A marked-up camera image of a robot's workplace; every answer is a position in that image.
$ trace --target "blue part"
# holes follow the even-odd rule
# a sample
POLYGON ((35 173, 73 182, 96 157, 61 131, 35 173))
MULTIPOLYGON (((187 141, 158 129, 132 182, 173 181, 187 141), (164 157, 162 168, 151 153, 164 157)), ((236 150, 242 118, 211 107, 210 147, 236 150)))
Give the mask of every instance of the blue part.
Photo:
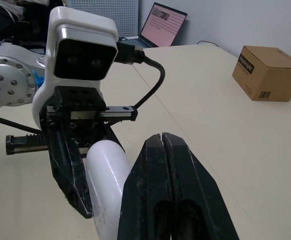
POLYGON ((39 76, 36 70, 32 70, 35 77, 35 84, 40 88, 45 81, 44 76, 39 76))

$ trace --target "laptop screen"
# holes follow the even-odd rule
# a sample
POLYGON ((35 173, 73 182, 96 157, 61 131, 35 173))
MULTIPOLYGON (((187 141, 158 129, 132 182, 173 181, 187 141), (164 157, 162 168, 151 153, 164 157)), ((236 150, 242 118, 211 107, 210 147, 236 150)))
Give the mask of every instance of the laptop screen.
POLYGON ((158 47, 171 46, 186 17, 184 12, 154 3, 140 35, 158 47))

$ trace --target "white cylindrical object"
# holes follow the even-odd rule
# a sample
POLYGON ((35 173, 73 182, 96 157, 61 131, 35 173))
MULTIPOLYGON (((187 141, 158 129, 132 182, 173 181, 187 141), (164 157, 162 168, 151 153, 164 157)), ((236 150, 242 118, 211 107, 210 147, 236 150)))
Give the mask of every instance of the white cylindrical object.
POLYGON ((125 152, 114 141, 98 141, 87 153, 86 180, 100 240, 117 240, 122 194, 130 170, 125 152))

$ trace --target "laptop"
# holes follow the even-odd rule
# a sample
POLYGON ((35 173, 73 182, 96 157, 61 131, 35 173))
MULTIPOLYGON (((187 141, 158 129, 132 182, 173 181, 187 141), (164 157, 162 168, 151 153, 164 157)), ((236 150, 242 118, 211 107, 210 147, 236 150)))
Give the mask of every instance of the laptop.
POLYGON ((176 38, 187 13, 155 2, 151 8, 140 35, 122 37, 121 41, 142 48, 169 47, 176 38))

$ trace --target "white wall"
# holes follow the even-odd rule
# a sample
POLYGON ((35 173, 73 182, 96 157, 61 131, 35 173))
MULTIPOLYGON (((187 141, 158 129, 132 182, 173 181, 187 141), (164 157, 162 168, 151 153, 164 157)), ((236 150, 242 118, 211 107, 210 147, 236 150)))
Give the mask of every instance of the white wall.
MULTIPOLYGON (((291 55, 291 0, 156 0, 188 13, 175 43, 212 41, 238 56, 243 45, 278 47, 291 55)), ((139 0, 142 26, 153 0, 139 0)))

